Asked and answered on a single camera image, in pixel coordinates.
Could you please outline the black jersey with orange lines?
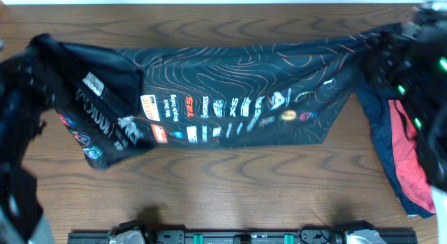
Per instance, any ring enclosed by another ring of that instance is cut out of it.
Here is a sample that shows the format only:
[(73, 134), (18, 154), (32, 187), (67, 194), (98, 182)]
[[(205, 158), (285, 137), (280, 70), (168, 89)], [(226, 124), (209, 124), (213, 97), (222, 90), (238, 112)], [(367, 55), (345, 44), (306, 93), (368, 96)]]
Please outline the black jersey with orange lines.
[(387, 24), (359, 34), (239, 47), (109, 49), (48, 34), (30, 51), (64, 79), (59, 119), (92, 168), (157, 146), (322, 143)]

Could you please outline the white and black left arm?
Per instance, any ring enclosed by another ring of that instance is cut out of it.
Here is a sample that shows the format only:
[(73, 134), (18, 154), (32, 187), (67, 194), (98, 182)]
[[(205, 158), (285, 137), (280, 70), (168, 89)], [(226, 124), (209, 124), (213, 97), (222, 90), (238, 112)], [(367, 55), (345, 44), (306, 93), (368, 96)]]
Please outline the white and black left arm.
[(40, 66), (30, 48), (1, 63), (2, 243), (54, 243), (37, 199), (37, 178), (22, 167), (29, 143), (46, 126), (41, 114), (52, 107)]

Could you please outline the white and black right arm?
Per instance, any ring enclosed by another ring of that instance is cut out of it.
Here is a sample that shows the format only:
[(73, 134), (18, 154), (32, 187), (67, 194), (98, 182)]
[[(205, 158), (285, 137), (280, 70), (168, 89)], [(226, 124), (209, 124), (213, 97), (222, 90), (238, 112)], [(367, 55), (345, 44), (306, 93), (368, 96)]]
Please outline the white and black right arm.
[(426, 1), (394, 31), (381, 31), (364, 74), (394, 91), (416, 129), (416, 153), (432, 188), (439, 242), (446, 242), (446, 2)]

